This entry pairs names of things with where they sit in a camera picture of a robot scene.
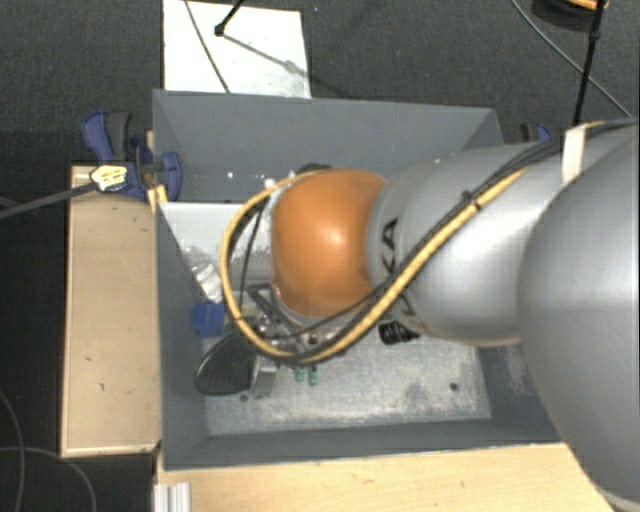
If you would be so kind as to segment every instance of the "metal box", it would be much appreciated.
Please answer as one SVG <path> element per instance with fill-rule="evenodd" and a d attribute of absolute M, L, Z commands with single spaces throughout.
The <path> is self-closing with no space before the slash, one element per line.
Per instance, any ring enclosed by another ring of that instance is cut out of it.
<path fill-rule="evenodd" d="M 166 469 L 558 440 L 518 346 L 478 350 L 423 336 L 388 347 L 371 333 L 321 365 L 313 388 L 288 369 L 262 400 L 206 397 L 193 385 L 211 340 L 191 327 L 203 298 L 186 248 L 217 257 L 238 203 L 265 177 L 310 162 L 392 177 L 423 160 L 502 144 L 492 110 L 156 91 L 153 114 L 155 152 L 177 151 L 184 167 L 180 201 L 156 214 Z"/>

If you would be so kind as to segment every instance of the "black cable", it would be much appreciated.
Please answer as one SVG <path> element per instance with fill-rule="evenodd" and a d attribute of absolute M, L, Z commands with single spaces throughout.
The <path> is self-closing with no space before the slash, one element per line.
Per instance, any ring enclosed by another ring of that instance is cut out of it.
<path fill-rule="evenodd" d="M 21 451 L 21 449 L 18 446 L 2 446 L 2 447 L 0 447 L 0 453 L 2 453 L 2 452 L 17 452 L 17 451 Z M 82 470 L 82 468 L 80 466 L 78 466 L 75 462 L 72 462 L 72 461 L 70 461 L 68 459 L 63 459 L 62 457 L 60 457 L 59 455 L 57 455 L 56 453 L 54 453 L 52 451 L 44 450 L 42 448 L 32 448 L 32 447 L 28 446 L 28 447 L 24 448 L 24 452 L 25 453 L 38 454 L 38 455 L 45 455 L 46 457 L 54 459 L 56 462 L 62 462 L 63 464 L 67 464 L 68 466 L 70 466 L 71 469 L 73 469 L 80 476 L 80 478 L 82 478 L 82 481 L 84 482 L 84 484 L 87 487 L 87 490 L 89 491 L 89 495 L 91 497 L 91 510 L 93 512 L 98 512 L 98 504 L 97 504 L 96 492 L 95 492 L 95 490 L 93 488 L 93 485 L 91 484 L 91 480 L 89 480 L 89 477 Z"/>
<path fill-rule="evenodd" d="M 18 417 L 16 416 L 13 407 L 11 406 L 11 402 L 7 398 L 7 395 L 4 394 L 4 391 L 0 389 L 0 400 L 4 403 L 7 412 L 9 413 L 9 417 L 11 418 L 11 423 L 13 423 L 13 429 L 16 432 L 16 437 L 18 438 L 18 446 L 17 450 L 20 455 L 20 476 L 18 477 L 18 491 L 16 493 L 16 506 L 15 511 L 20 512 L 22 508 L 22 499 L 24 497 L 24 485 L 27 479 L 27 457 L 26 457 L 26 448 L 24 445 L 24 436 L 22 435 L 22 429 L 20 428 L 20 422 L 18 421 Z"/>
<path fill-rule="evenodd" d="M 234 6 L 231 8 L 231 10 L 229 11 L 229 14 L 227 14 L 225 16 L 225 18 L 216 25 L 213 33 L 218 36 L 218 37 L 222 37 L 224 35 L 224 29 L 227 28 L 227 23 L 229 23 L 231 21 L 231 18 L 233 18 L 236 14 L 236 12 L 238 12 L 238 9 L 240 9 L 240 6 L 245 2 L 245 0 L 237 0 L 236 3 L 234 4 Z"/>
<path fill-rule="evenodd" d="M 12 199 L 7 199 L 6 197 L 0 197 L 0 206 L 4 208 L 13 208 L 14 206 L 18 206 L 20 203 L 13 201 Z"/>
<path fill-rule="evenodd" d="M 89 174 L 98 169 L 98 167 L 94 167 Z M 155 172 L 162 171 L 163 168 L 160 164 L 147 164 L 139 169 L 140 175 L 144 176 L 146 174 L 151 174 Z M 11 208 L 7 208 L 6 210 L 0 211 L 0 220 L 8 219 L 9 217 L 13 217 L 14 215 L 19 215 L 21 213 L 26 213 L 31 210 L 35 210 L 37 208 L 41 208 L 43 206 L 47 206 L 50 204 L 55 204 L 60 201 L 68 201 L 69 199 L 73 199 L 74 197 L 82 196 L 84 194 L 88 194 L 89 192 L 95 192 L 96 184 L 85 183 L 84 185 L 80 185 L 78 187 L 74 187 L 69 190 L 64 190 L 62 192 L 57 192 L 55 194 L 51 194 L 50 196 L 41 197 L 40 199 L 36 199 L 34 201 L 30 201 L 24 204 L 18 204 L 17 206 L 13 206 Z"/>
<path fill-rule="evenodd" d="M 362 297 L 358 302 L 354 302 L 353 304 L 351 304 L 351 306 L 348 306 L 340 311 L 338 311 L 337 313 L 334 313 L 333 315 L 324 318 L 323 320 L 320 320 L 318 322 L 316 322 L 315 324 L 310 325 L 309 327 L 305 327 L 304 329 L 301 329 L 300 331 L 295 331 L 291 334 L 276 334 L 273 336 L 270 336 L 268 338 L 265 338 L 267 340 L 286 340 L 289 338 L 295 338 L 296 336 L 302 336 L 303 334 L 307 334 L 309 332 L 312 332 L 316 329 L 318 329 L 319 327 L 322 327 L 323 325 L 326 325 L 330 322 L 333 322 L 334 320 L 337 320 L 338 318 L 340 318 L 341 316 L 346 315 L 347 313 L 350 313 L 351 311 L 353 311 L 354 309 L 356 309 L 357 307 L 361 306 L 362 304 L 364 304 L 365 302 L 368 302 L 369 300 L 371 300 L 373 297 L 375 297 L 375 295 L 382 290 L 382 285 L 378 285 L 375 288 L 373 288 L 369 293 L 367 293 L 364 297 Z M 280 309 L 280 307 L 276 304 L 274 304 L 274 307 L 276 307 L 277 309 Z"/>
<path fill-rule="evenodd" d="M 591 73 L 593 56 L 596 51 L 596 43 L 598 42 L 598 39 L 600 39 L 600 23 L 602 22 L 604 4 L 606 1 L 607 0 L 598 0 L 596 5 L 596 14 L 593 17 L 593 23 L 591 24 L 591 30 L 589 32 L 589 47 L 587 48 L 587 56 L 584 60 L 582 80 L 580 81 L 580 91 L 578 92 L 578 99 L 576 100 L 576 110 L 573 114 L 573 126 L 580 124 L 582 119 L 582 106 L 587 93 L 587 83 L 589 81 L 589 73 Z"/>
<path fill-rule="evenodd" d="M 244 261 L 242 263 L 242 276 L 240 278 L 240 300 L 238 301 L 238 307 L 242 311 L 242 298 L 244 296 L 244 286 L 247 280 L 247 269 L 249 268 L 249 260 L 251 259 L 251 250 L 253 249 L 253 243 L 256 240 L 258 234 L 258 228 L 260 227 L 260 221 L 262 220 L 262 214 L 267 203 L 263 203 L 258 211 L 258 217 L 256 218 L 253 230 L 251 231 L 251 237 L 247 243 L 246 252 L 244 253 Z"/>
<path fill-rule="evenodd" d="M 511 4 L 513 5 L 513 7 L 516 9 L 516 11 L 518 12 L 518 14 L 522 17 L 522 19 L 527 23 L 527 25 L 529 25 L 536 34 L 538 34 L 538 36 L 540 36 L 540 38 L 547 43 L 558 55 L 560 55 L 560 57 L 562 57 L 567 63 L 569 63 L 571 65 L 571 67 L 573 67 L 573 69 L 575 69 L 578 73 L 582 73 L 583 69 L 575 62 L 571 59 L 571 57 L 569 57 L 565 52 L 562 51 L 562 49 L 556 44 L 554 43 L 549 36 L 547 36 L 534 22 L 533 20 L 527 16 L 527 13 L 524 11 L 524 9 L 522 9 L 522 7 L 520 7 L 520 5 L 516 2 L 516 0 L 510 0 Z M 618 101 L 616 100 L 610 93 L 609 91 L 607 91 L 602 85 L 600 85 L 599 82 L 597 82 L 594 78 L 589 77 L 589 82 L 591 82 L 591 85 L 593 85 L 596 89 L 598 89 L 598 91 L 600 91 L 600 93 L 602 93 L 602 95 L 607 98 L 611 103 L 613 103 L 613 105 L 620 110 L 620 112 L 622 112 L 625 116 L 627 117 L 632 117 L 631 113 L 624 108 L 624 106 Z"/>
<path fill-rule="evenodd" d="M 209 51 L 207 43 L 205 43 L 204 38 L 202 37 L 202 33 L 200 32 L 200 29 L 198 28 L 198 24 L 196 23 L 196 19 L 193 16 L 193 12 L 191 12 L 191 6 L 189 5 L 189 1 L 183 0 L 183 2 L 185 7 L 187 8 L 187 12 L 189 13 L 189 19 L 191 19 L 191 24 L 193 25 L 193 28 L 195 29 L 196 34 L 198 35 L 198 39 L 200 39 L 200 44 L 202 45 L 202 48 L 204 49 L 205 53 L 207 54 L 207 58 L 211 63 L 211 67 L 213 68 L 213 71 L 218 77 L 218 80 L 220 80 L 220 83 L 222 84 L 222 88 L 224 89 L 224 92 L 229 94 L 231 92 L 229 90 L 229 86 L 227 85 L 227 82 L 225 82 L 224 78 L 222 77 L 222 73 L 220 73 L 220 70 L 218 69 L 216 62 L 213 60 L 213 57 L 211 55 L 211 52 Z"/>
<path fill-rule="evenodd" d="M 58 192 L 57 194 L 52 194 L 47 197 L 41 197 L 40 199 L 36 199 L 35 201 L 19 204 L 18 206 L 7 208 L 6 210 L 1 211 L 0 220 L 8 219 L 9 217 L 13 217 L 14 215 L 26 213 L 28 211 L 47 206 L 49 204 L 58 203 L 60 201 L 68 201 L 69 199 L 87 194 L 88 192 L 94 192 L 95 190 L 96 186 L 94 183 L 87 183 L 85 185 L 74 187 L 63 192 Z"/>
<path fill-rule="evenodd" d="M 632 124 L 637 124 L 637 122 L 638 121 L 636 119 L 621 120 L 621 121 L 609 121 L 609 122 L 606 122 L 606 123 L 603 123 L 601 125 L 595 126 L 595 127 L 591 128 L 590 130 L 588 130 L 587 131 L 587 138 L 595 137 L 595 136 L 597 136 L 597 135 L 599 135 L 601 133 L 604 133 L 606 131 L 609 131 L 609 130 L 614 130 L 614 129 L 630 126 Z M 473 190 L 472 192 L 470 192 L 468 194 L 464 194 L 463 200 L 460 201 L 458 204 L 456 204 L 444 217 L 442 217 L 440 219 L 440 221 L 438 221 L 438 223 L 435 226 L 433 226 L 426 233 L 426 235 L 423 236 L 423 238 L 420 241 L 418 241 L 418 243 L 416 245 L 414 245 L 412 250 L 409 251 L 409 253 L 400 262 L 400 264 L 397 265 L 396 268 L 392 272 L 389 273 L 389 275 L 383 281 L 383 283 L 381 283 L 381 285 L 376 287 L 376 289 L 380 289 L 381 287 L 382 287 L 382 289 L 386 289 L 389 286 L 391 286 L 391 284 L 393 284 L 393 282 L 396 280 L 396 278 L 402 272 L 404 272 L 404 270 L 409 266 L 409 264 L 412 262 L 412 260 L 416 256 L 416 254 L 427 243 L 429 243 L 433 239 L 433 237 L 437 233 L 439 233 L 446 224 L 448 224 L 454 217 L 456 217 L 469 204 L 472 204 L 474 201 L 476 201 L 484 192 L 489 190 L 491 187 L 493 187 L 495 184 L 497 184 L 501 180 L 503 180 L 503 179 L 509 177 L 511 174 L 519 171 L 520 169 L 522 169 L 522 168 L 524 168 L 526 166 L 529 166 L 529 165 L 533 165 L 533 164 L 535 164 L 537 162 L 540 162 L 542 160 L 545 160 L 546 158 L 549 158 L 549 157 L 553 156 L 554 154 L 559 153 L 562 150 L 563 143 L 564 143 L 564 137 L 558 137 L 558 138 L 555 138 L 555 139 L 550 139 L 550 140 L 544 141 L 544 142 L 542 142 L 540 144 L 537 144 L 537 145 L 535 145 L 535 146 L 533 146 L 531 148 L 528 148 L 523 153 L 515 156 L 514 158 L 512 158 L 511 160 L 509 160 L 508 162 L 503 164 L 495 173 L 493 173 L 484 183 L 482 183 L 480 186 L 478 186 L 475 190 Z M 313 357 L 313 356 L 318 355 L 318 354 L 321 354 L 322 352 L 324 352 L 325 350 L 327 350 L 331 346 L 335 345 L 340 339 L 342 339 L 349 331 L 351 331 L 352 328 L 355 325 L 357 325 L 371 311 L 371 309 L 373 308 L 374 305 L 375 305 L 375 301 L 370 302 L 367 306 L 365 306 L 360 311 L 358 311 L 354 315 L 354 317 L 347 324 L 345 324 L 340 329 L 340 331 L 338 331 L 336 334 L 334 334 L 334 336 L 329 341 L 323 343 L 322 345 L 318 345 L 317 347 L 314 347 L 313 349 L 305 351 L 303 354 L 296 354 L 296 355 L 293 355 L 293 356 L 290 356 L 290 357 L 278 358 L 278 360 L 283 362 L 284 364 L 287 364 L 287 365 L 297 365 L 297 366 L 304 365 L 304 363 L 302 361 L 304 361 L 305 359 L 307 359 L 309 357 Z M 329 359 L 332 359 L 336 355 L 337 354 L 329 356 L 326 359 L 323 359 L 323 361 L 327 361 Z"/>

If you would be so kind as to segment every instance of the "wire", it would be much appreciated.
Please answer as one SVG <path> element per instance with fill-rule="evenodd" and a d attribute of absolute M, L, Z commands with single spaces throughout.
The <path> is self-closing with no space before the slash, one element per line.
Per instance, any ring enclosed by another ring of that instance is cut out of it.
<path fill-rule="evenodd" d="M 0 447 L 0 453 L 18 452 L 20 454 L 20 477 L 18 480 L 18 492 L 16 495 L 15 511 L 20 512 L 20 510 L 22 509 L 22 500 L 24 498 L 24 486 L 26 482 L 26 467 L 27 467 L 26 454 L 32 453 L 32 454 L 45 455 L 47 457 L 51 457 L 52 459 L 55 459 L 56 461 L 63 462 L 71 466 L 71 468 L 76 473 L 78 473 L 78 475 L 80 475 L 80 478 L 82 478 L 85 485 L 87 486 L 87 489 L 89 490 L 89 495 L 91 496 L 91 510 L 93 512 L 97 512 L 98 504 L 96 499 L 96 492 L 93 488 L 93 485 L 91 484 L 91 480 L 89 480 L 89 477 L 82 470 L 82 468 L 70 460 L 63 459 L 58 454 L 52 451 L 44 450 L 42 448 L 31 448 L 31 447 L 25 446 L 24 436 L 22 435 L 22 429 L 20 428 L 20 422 L 18 421 L 16 412 L 14 411 L 13 406 L 11 405 L 11 402 L 9 402 L 9 399 L 1 389 L 0 389 L 0 400 L 2 400 L 2 402 L 4 403 L 4 406 L 7 409 L 7 412 L 9 413 L 9 417 L 11 418 L 11 422 L 13 423 L 13 427 L 16 431 L 16 437 L 18 438 L 18 445 L 19 445 L 19 446 L 1 446 Z"/>
<path fill-rule="evenodd" d="M 584 60 L 584 71 L 582 72 L 580 90 L 578 91 L 578 99 L 576 100 L 576 109 L 573 114 L 573 126 L 579 125 L 582 118 L 582 106 L 584 105 L 584 98 L 587 93 L 587 83 L 589 81 L 589 74 L 591 73 L 593 56 L 596 52 L 596 43 L 598 42 L 598 39 L 600 39 L 600 23 L 602 22 L 605 2 L 606 0 L 598 0 L 596 14 L 593 17 L 593 23 L 591 24 L 591 30 L 589 32 L 589 47 L 587 49 L 587 56 Z"/>
<path fill-rule="evenodd" d="M 229 86 L 227 85 L 227 82 L 225 82 L 224 78 L 222 77 L 222 73 L 220 73 L 220 70 L 218 69 L 218 66 L 216 65 L 216 62 L 213 60 L 213 57 L 211 55 L 211 52 L 209 51 L 209 47 L 207 46 L 207 43 L 205 43 L 204 38 L 202 37 L 202 33 L 200 32 L 200 29 L 198 28 L 198 24 L 196 23 L 196 19 L 193 16 L 193 12 L 191 11 L 191 6 L 189 5 L 189 1 L 188 0 L 183 0 L 185 7 L 187 8 L 187 12 L 189 13 L 189 18 L 191 19 L 191 24 L 193 25 L 193 28 L 196 31 L 196 34 L 198 35 L 198 39 L 200 39 L 200 44 L 202 45 L 202 48 L 204 49 L 205 53 L 207 54 L 207 58 L 209 59 L 209 62 L 211 63 L 211 67 L 213 68 L 213 71 L 215 72 L 216 76 L 218 77 L 218 80 L 220 80 L 220 83 L 222 84 L 222 88 L 224 89 L 224 92 L 229 94 L 231 92 L 231 90 L 229 89 Z"/>
<path fill-rule="evenodd" d="M 11 418 L 11 423 L 13 423 L 13 428 L 16 431 L 16 437 L 18 438 L 18 447 L 17 449 L 20 451 L 20 477 L 18 478 L 18 491 L 16 493 L 16 506 L 15 511 L 20 512 L 22 508 L 22 499 L 24 497 L 24 484 L 26 481 L 26 471 L 27 471 L 27 458 L 26 458 L 26 448 L 24 446 L 24 436 L 22 435 L 22 429 L 20 428 L 20 422 L 18 421 L 18 417 L 16 416 L 16 412 L 13 410 L 11 406 L 11 402 L 7 398 L 7 395 L 4 394 L 4 391 L 0 389 L 0 399 L 4 403 L 7 412 L 9 413 L 9 417 Z"/>
<path fill-rule="evenodd" d="M 2 446 L 0 447 L 0 453 L 2 452 L 15 452 L 15 451 L 19 451 L 21 450 L 20 447 L 18 446 Z M 63 462 L 64 464 L 67 464 L 69 466 L 71 466 L 71 469 L 73 469 L 76 473 L 78 473 L 78 475 L 80 476 L 80 478 L 82 478 L 82 480 L 84 481 L 87 490 L 89 491 L 89 495 L 91 496 L 91 510 L 93 512 L 97 512 L 98 511 L 98 505 L 97 505 L 97 499 L 96 499 L 96 492 L 93 488 L 93 485 L 91 484 L 91 480 L 89 480 L 89 477 L 87 476 L 87 474 L 82 470 L 82 468 L 80 466 L 78 466 L 75 462 L 72 462 L 68 459 L 63 459 L 62 457 L 60 457 L 59 455 L 57 455 L 56 453 L 49 451 L 49 450 L 44 450 L 42 448 L 31 448 L 31 447 L 25 447 L 24 448 L 25 453 L 32 453 L 32 454 L 38 454 L 38 455 L 45 455 L 47 457 L 50 457 L 58 462 Z"/>
<path fill-rule="evenodd" d="M 560 57 L 562 57 L 565 61 L 567 61 L 578 73 L 584 73 L 584 70 L 577 64 L 575 61 L 571 59 L 562 49 L 554 43 L 549 36 L 547 36 L 541 29 L 538 27 L 533 20 L 527 15 L 527 13 L 520 7 L 516 0 L 510 0 L 513 7 L 515 7 L 518 14 L 522 17 L 522 19 L 529 25 L 535 32 L 538 34 L 542 40 L 547 43 Z M 622 112 L 627 117 L 633 117 L 631 113 L 618 101 L 616 100 L 610 93 L 607 91 L 599 82 L 597 82 L 594 78 L 589 77 L 589 82 L 600 91 L 605 98 L 607 98 L 611 103 L 613 103 L 620 112 Z"/>
<path fill-rule="evenodd" d="M 351 306 L 344 308 L 341 311 L 338 311 L 337 313 L 334 313 L 333 315 L 320 320 L 319 322 L 316 322 L 315 324 L 310 325 L 309 327 L 306 327 L 300 331 L 296 331 L 293 332 L 291 334 L 285 334 L 285 335 L 274 335 L 274 336 L 269 336 L 268 340 L 286 340 L 289 338 L 295 338 L 296 336 L 302 336 L 303 334 L 307 334 L 311 331 L 316 330 L 318 327 L 322 327 L 323 325 L 326 325 L 330 322 L 333 322 L 334 320 L 337 320 L 338 318 L 340 318 L 343 315 L 346 315 L 347 313 L 350 313 L 351 311 L 353 311 L 354 309 L 356 309 L 358 306 L 361 306 L 362 304 L 364 304 L 365 302 L 371 300 L 373 297 L 375 297 L 375 295 L 380 292 L 382 290 L 382 284 L 379 284 L 378 286 L 376 286 L 375 288 L 373 288 L 369 293 L 367 293 L 364 297 L 362 297 L 358 302 L 354 302 L 353 304 L 351 304 Z"/>
<path fill-rule="evenodd" d="M 262 214 L 264 213 L 264 209 L 266 207 L 266 203 L 260 207 L 260 211 L 258 212 L 258 218 L 253 226 L 253 231 L 251 231 L 251 237 L 249 238 L 249 242 L 247 243 L 247 249 L 244 254 L 244 262 L 242 263 L 242 277 L 240 278 L 240 310 L 242 310 L 242 296 L 244 295 L 244 286 L 247 280 L 247 269 L 249 268 L 249 260 L 251 258 L 251 250 L 253 249 L 253 243 L 256 240 L 256 235 L 258 234 L 258 228 L 260 227 L 260 221 L 262 220 Z"/>
<path fill-rule="evenodd" d="M 587 137 L 591 138 L 608 130 L 622 128 L 637 124 L 637 120 L 609 121 L 598 126 L 594 126 L 587 131 Z M 262 191 L 251 198 L 235 214 L 231 223 L 225 231 L 220 256 L 220 276 L 222 280 L 222 290 L 231 312 L 231 316 L 238 328 L 256 347 L 268 357 L 277 359 L 280 362 L 290 365 L 309 365 L 339 354 L 346 348 L 356 343 L 375 322 L 391 307 L 393 302 L 402 294 L 404 288 L 426 264 L 428 259 L 439 250 L 462 226 L 465 225 L 480 208 L 486 206 L 504 190 L 506 190 L 516 179 L 522 175 L 526 168 L 534 163 L 542 161 L 562 149 L 564 138 L 559 137 L 537 144 L 502 165 L 489 179 L 477 187 L 473 192 L 463 194 L 463 200 L 454 206 L 429 232 L 414 246 L 405 256 L 402 262 L 390 273 L 382 283 L 385 292 L 373 303 L 367 305 L 359 311 L 351 321 L 345 325 L 329 343 L 320 345 L 302 354 L 296 354 L 281 350 L 270 345 L 266 340 L 257 335 L 248 325 L 247 321 L 237 308 L 234 300 L 231 283 L 228 275 L 229 258 L 233 252 L 234 244 L 237 242 L 236 231 L 244 224 L 244 227 L 251 220 L 251 213 L 255 210 L 255 205 L 267 201 L 268 197 L 276 190 L 289 186 L 292 183 L 305 179 L 307 175 L 300 175 L 283 180 L 273 187 Z"/>
<path fill-rule="evenodd" d="M 74 187 L 70 190 L 64 190 L 63 192 L 58 192 L 47 197 L 41 197 L 40 199 L 36 199 L 35 201 L 19 204 L 18 206 L 0 211 L 0 220 L 8 219 L 9 217 L 13 217 L 14 215 L 18 215 L 20 213 L 26 213 L 31 210 L 36 210 L 49 204 L 55 204 L 60 201 L 68 201 L 69 199 L 72 199 L 74 197 L 87 194 L 88 192 L 93 192 L 95 191 L 95 189 L 96 186 L 94 183 L 87 183 L 85 185 Z"/>
<path fill-rule="evenodd" d="M 433 254 L 435 254 L 435 252 L 442 245 L 444 245 L 444 243 L 449 240 L 449 238 L 451 238 L 458 230 L 460 230 L 473 216 L 475 216 L 478 211 L 480 211 L 481 206 L 493 201 L 522 173 L 523 170 L 518 170 L 516 172 L 510 170 L 510 173 L 507 174 L 506 177 L 502 177 L 499 181 L 497 181 L 497 183 L 492 184 L 486 190 L 482 190 L 481 192 L 476 193 L 477 197 L 472 196 L 468 199 L 465 199 L 466 203 L 464 207 L 460 208 L 460 211 L 456 211 L 456 213 L 452 216 L 453 218 L 448 220 L 444 224 L 444 226 L 442 226 L 442 228 L 437 230 L 433 235 L 429 237 L 429 240 L 419 248 L 417 254 L 415 254 L 415 256 L 412 257 L 411 261 L 409 261 L 406 266 L 404 266 L 404 268 L 402 269 L 402 273 L 395 277 L 393 282 L 388 287 L 386 287 L 384 293 L 377 298 L 375 303 L 370 305 L 368 308 L 365 308 L 362 312 L 360 312 L 359 315 L 356 315 L 356 319 L 354 319 L 354 321 L 352 321 L 348 327 L 340 330 L 340 332 L 335 336 L 337 341 L 332 342 L 328 348 L 326 345 L 322 345 L 317 349 L 312 349 L 303 354 L 296 354 L 274 347 L 253 331 L 251 326 L 248 325 L 246 320 L 242 317 L 241 312 L 238 310 L 238 306 L 235 302 L 235 299 L 233 298 L 227 269 L 228 257 L 230 256 L 230 242 L 233 238 L 235 228 L 242 217 L 245 216 L 249 211 L 251 211 L 251 209 L 254 208 L 255 204 L 263 201 L 265 197 L 271 195 L 278 188 L 287 186 L 294 181 L 305 179 L 306 177 L 314 173 L 302 174 L 294 178 L 283 180 L 270 189 L 267 189 L 266 191 L 261 192 L 257 196 L 254 196 L 252 199 L 250 199 L 247 204 L 236 213 L 234 219 L 231 221 L 231 223 L 227 227 L 227 231 L 225 232 L 221 248 L 220 274 L 223 294 L 227 301 L 230 312 L 232 313 L 232 318 L 235 320 L 236 325 L 243 332 L 243 334 L 245 334 L 245 336 L 258 347 L 258 349 L 265 352 L 267 355 L 278 358 L 280 360 L 284 360 L 287 364 L 309 365 L 324 361 L 344 351 L 349 346 L 357 342 L 362 336 L 364 336 L 364 334 L 366 334 L 371 329 L 371 327 L 373 327 L 373 325 L 382 317 L 382 315 L 384 315 L 384 313 L 386 313 L 386 311 L 391 307 L 395 300 L 401 295 L 401 293 L 409 285 L 411 280 L 420 272 L 428 259 Z"/>

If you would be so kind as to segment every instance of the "beige panel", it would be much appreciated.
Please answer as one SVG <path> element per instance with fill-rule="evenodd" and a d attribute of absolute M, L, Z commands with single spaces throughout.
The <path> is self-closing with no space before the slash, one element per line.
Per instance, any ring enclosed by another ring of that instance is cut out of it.
<path fill-rule="evenodd" d="M 73 186 L 89 169 L 72 170 Z M 68 240 L 62 455 L 148 452 L 160 438 L 151 211 L 78 197 Z"/>
<path fill-rule="evenodd" d="M 176 471 L 193 512 L 610 512 L 564 444 Z"/>

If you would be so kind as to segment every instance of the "black floor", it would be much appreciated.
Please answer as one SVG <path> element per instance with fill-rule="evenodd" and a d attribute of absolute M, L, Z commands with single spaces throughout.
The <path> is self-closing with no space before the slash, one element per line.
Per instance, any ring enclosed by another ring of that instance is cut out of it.
<path fill-rule="evenodd" d="M 520 0 L 578 63 L 588 20 Z M 507 141 L 536 121 L 558 133 L 572 119 L 579 75 L 519 17 L 509 0 L 249 0 L 303 12 L 312 93 L 489 106 Z M 640 3 L 614 0 L 593 66 L 638 115 Z M 73 160 L 90 159 L 79 123 L 90 112 L 129 110 L 151 127 L 162 85 L 160 0 L 3 0 L 0 6 L 0 197 L 27 201 L 62 190 Z M 585 119 L 619 117 L 593 87 Z M 57 450 L 64 330 L 65 207 L 0 221 L 0 389 L 28 446 Z M 0 446 L 16 444 L 0 406 Z M 29 455 L 23 510 L 90 510 L 72 470 Z M 82 461 L 100 511 L 150 506 L 148 456 Z M 0 451 L 0 511 L 13 510 L 18 457 Z"/>

